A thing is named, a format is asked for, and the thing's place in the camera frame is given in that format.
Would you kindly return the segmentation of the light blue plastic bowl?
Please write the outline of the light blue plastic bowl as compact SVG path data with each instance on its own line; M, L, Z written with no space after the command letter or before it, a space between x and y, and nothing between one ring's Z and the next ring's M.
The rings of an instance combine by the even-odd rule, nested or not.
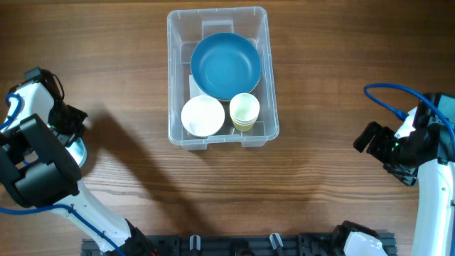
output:
M78 166L82 168L87 159L87 149L83 140L78 138L70 146L67 146L66 149L76 161Z

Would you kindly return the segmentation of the pink plastic bowl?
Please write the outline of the pink plastic bowl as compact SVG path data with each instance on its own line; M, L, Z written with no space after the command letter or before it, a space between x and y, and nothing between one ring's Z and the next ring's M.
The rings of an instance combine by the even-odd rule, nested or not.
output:
M185 130L196 137L216 134L225 121L225 110L221 103L210 96L191 98L183 106L181 122Z

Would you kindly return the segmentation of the yellow plastic cup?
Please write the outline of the yellow plastic cup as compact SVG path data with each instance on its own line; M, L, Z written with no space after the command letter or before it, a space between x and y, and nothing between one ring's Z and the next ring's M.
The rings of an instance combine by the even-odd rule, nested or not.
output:
M249 123L249 124L240 124L235 121L233 121L232 123L233 123L234 127L241 132L247 132L247 131L251 130L251 128L255 124L254 122Z

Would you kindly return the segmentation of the cream plastic cup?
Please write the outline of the cream plastic cup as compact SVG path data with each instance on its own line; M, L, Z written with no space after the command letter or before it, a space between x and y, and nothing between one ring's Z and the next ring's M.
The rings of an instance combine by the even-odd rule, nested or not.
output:
M249 93L240 93L230 101L230 116L238 124L252 124L259 116L259 100Z

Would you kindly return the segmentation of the dark blue deep plate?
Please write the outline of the dark blue deep plate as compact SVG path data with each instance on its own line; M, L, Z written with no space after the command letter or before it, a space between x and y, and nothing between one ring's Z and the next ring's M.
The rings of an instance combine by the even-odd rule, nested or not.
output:
M255 46L236 33L215 33L204 38L191 55L191 75L205 94L230 101L252 92L262 76L262 61Z

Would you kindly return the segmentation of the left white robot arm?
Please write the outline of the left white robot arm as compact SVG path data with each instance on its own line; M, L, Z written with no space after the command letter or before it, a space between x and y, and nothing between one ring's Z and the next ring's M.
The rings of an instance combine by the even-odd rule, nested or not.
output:
M137 227L104 206L82 182L87 151L81 131L86 117L63 102L53 80L29 79L5 96L1 124L1 184L21 210L50 211L92 238L104 255L157 255Z

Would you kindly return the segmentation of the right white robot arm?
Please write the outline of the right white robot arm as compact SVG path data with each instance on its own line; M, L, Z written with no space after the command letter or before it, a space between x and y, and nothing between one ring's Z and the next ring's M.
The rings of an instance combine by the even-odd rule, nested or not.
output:
M454 97L442 92L425 97L402 126L393 131L377 122L354 141L358 151L379 160L384 170L407 186L419 186L413 255L454 254Z

